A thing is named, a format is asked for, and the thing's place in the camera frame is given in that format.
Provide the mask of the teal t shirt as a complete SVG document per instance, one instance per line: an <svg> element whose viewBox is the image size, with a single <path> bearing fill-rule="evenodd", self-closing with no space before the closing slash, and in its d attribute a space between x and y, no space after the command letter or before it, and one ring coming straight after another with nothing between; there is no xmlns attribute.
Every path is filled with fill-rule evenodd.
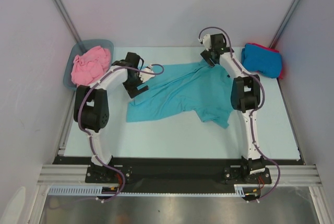
<svg viewBox="0 0 334 224"><path fill-rule="evenodd" d="M202 122L228 128L233 108L232 79L220 65L205 61L166 65L164 72L147 81L149 89L127 107L127 122L156 121L194 111Z"/></svg>

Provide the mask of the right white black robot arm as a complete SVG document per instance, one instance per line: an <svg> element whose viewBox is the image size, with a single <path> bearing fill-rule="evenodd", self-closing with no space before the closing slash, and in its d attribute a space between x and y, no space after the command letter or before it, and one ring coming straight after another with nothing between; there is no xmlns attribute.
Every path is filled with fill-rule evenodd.
<svg viewBox="0 0 334 224"><path fill-rule="evenodd" d="M264 91L259 76L252 75L236 58L230 46L230 39L222 33L199 36L198 40L205 48L201 57L211 66L222 66L233 79L231 105L237 111L247 147L242 155L241 178L253 183L265 171L264 157L259 151L256 127L257 110L264 101Z"/></svg>

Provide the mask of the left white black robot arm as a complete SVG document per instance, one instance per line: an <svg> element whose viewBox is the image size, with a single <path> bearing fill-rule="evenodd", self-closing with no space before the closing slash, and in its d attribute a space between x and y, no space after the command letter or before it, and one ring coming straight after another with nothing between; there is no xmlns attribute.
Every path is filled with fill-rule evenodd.
<svg viewBox="0 0 334 224"><path fill-rule="evenodd" d="M115 169L109 165L112 154L108 142L101 137L107 126L110 111L108 96L119 86L123 86L131 99L147 91L145 85L154 77L153 65L142 66L144 60L136 53L128 52L123 60L115 61L97 81L89 85L79 85L76 89L74 121L88 138L91 162L99 166L97 176L104 182L115 177Z"/></svg>

